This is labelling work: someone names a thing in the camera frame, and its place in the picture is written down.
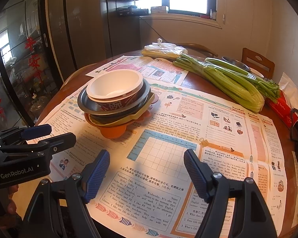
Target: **blue gripper pad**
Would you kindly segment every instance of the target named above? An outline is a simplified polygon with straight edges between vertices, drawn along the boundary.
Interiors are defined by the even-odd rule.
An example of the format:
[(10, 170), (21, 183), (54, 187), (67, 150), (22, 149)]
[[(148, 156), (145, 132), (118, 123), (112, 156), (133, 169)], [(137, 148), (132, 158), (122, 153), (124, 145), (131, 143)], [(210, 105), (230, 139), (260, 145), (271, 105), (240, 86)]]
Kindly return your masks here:
[(32, 140), (46, 135), (50, 135), (51, 132), (52, 127), (49, 124), (43, 124), (24, 129), (24, 131), (21, 132), (21, 138), (24, 140)]
[(184, 165), (199, 197), (209, 203), (214, 195), (213, 171), (206, 163), (202, 163), (192, 149), (187, 149), (183, 155)]
[(110, 163), (109, 152), (102, 149), (94, 162), (85, 166), (81, 172), (82, 177), (82, 190), (83, 190), (83, 202), (89, 203), (89, 201), (96, 197), (100, 185), (104, 179)]

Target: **wooden chair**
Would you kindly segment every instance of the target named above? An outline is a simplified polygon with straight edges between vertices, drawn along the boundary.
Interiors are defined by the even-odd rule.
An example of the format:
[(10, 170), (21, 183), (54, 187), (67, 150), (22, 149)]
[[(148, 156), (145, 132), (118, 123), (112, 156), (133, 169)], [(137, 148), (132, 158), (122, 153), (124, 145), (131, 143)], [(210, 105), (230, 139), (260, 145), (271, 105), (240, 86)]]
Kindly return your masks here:
[[(268, 71), (252, 62), (247, 61), (247, 58), (254, 60), (256, 63), (259, 63), (263, 65), (264, 67), (268, 68)], [(266, 57), (249, 50), (247, 48), (243, 48), (242, 53), (242, 63), (246, 64), (248, 67), (251, 67), (257, 71), (259, 71), (261, 74), (264, 75), (264, 77), (271, 79), (273, 77), (274, 69), (275, 69), (275, 63), (268, 60)]]
[(73, 73), (72, 73), (72, 74), (65, 80), (65, 82), (63, 83), (63, 85), (61, 86), (61, 88), (64, 87), (64, 86), (65, 86), (70, 80), (72, 80), (74, 77), (80, 75), (80, 74), (84, 71), (85, 67), (87, 67), (87, 66), (84, 66), (84, 67), (78, 69), (77, 71), (73, 72)]
[(184, 47), (186, 49), (192, 49), (194, 51), (197, 51), (199, 53), (203, 53), (203, 52), (206, 52), (206, 53), (209, 53), (211, 54), (211, 57), (218, 57), (219, 55), (212, 51), (211, 49), (203, 46), (203, 45), (200, 45), (200, 44), (194, 44), (194, 43), (176, 43), (177, 46), (180, 46), (180, 47)]

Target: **white bowl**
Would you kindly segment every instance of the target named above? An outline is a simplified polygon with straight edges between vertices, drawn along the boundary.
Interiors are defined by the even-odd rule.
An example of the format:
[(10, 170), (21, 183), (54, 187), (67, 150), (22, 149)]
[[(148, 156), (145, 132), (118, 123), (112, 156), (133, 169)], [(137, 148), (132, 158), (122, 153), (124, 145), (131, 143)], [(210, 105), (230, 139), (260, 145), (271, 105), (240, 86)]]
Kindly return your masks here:
[(249, 67), (250, 68), (250, 71), (252, 72), (252, 73), (254, 73), (255, 75), (257, 75), (258, 77), (264, 77), (264, 75), (263, 74), (261, 74), (259, 71), (257, 71), (257, 70), (255, 70), (255, 69), (253, 69), (253, 68), (251, 68), (251, 67)]
[(94, 99), (110, 99), (118, 96), (125, 97), (137, 88), (143, 80), (141, 73), (134, 70), (114, 70), (94, 78), (88, 84), (86, 92)]
[(88, 95), (88, 98), (90, 100), (95, 101), (95, 102), (101, 102), (101, 103), (116, 102), (116, 101), (119, 101), (121, 99), (125, 99), (125, 98), (128, 98), (128, 97), (132, 96), (132, 95), (135, 95), (142, 88), (143, 85), (144, 85), (144, 82), (142, 81), (138, 87), (136, 87), (135, 89), (133, 89), (132, 91), (128, 92), (127, 94), (125, 94), (123, 96), (113, 97), (113, 98), (109, 98), (109, 99), (95, 99), (95, 98), (90, 97)]

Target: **celery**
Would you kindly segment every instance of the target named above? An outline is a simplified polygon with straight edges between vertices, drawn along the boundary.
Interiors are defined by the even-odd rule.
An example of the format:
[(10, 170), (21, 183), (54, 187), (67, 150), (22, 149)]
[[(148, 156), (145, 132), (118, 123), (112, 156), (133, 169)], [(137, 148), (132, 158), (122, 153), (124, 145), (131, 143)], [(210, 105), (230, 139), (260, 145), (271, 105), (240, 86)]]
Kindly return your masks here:
[(271, 99), (273, 102), (276, 102), (280, 97), (279, 85), (272, 80), (266, 81), (265, 79), (255, 76), (231, 63), (216, 58), (206, 58), (205, 62), (235, 72), (237, 75), (240, 75), (252, 83), (261, 94), (264, 94), (265, 97)]
[(234, 71), (233, 67), (217, 66), (215, 64), (199, 62), (189, 55), (181, 55), (173, 64), (179, 68), (195, 73), (212, 82), (225, 94), (245, 108), (258, 113), (264, 106), (264, 98), (255, 85), (261, 89), (262, 83), (248, 77), (248, 73)]

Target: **yellow plate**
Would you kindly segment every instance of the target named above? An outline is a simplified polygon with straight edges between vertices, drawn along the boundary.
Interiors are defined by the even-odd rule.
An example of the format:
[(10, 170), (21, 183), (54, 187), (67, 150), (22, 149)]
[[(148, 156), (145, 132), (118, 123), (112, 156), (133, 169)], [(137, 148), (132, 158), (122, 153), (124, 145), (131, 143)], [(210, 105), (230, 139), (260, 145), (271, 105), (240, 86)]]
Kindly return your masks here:
[(97, 126), (102, 126), (102, 127), (118, 126), (118, 125), (127, 123), (127, 122), (129, 122), (131, 120), (138, 119), (149, 108), (149, 106), (151, 105), (151, 103), (153, 102), (153, 100), (154, 100), (154, 93), (150, 92), (148, 94), (148, 98), (147, 98), (146, 103), (142, 106), (142, 108), (139, 109), (139, 111), (137, 111), (134, 114), (127, 115), (124, 118), (121, 118), (121, 119), (119, 119), (119, 120), (117, 120), (115, 122), (111, 122), (111, 123), (100, 123), (100, 122), (96, 121), (95, 119), (91, 118), (90, 116), (88, 116), (88, 117), (89, 117), (90, 121), (93, 124), (97, 125)]

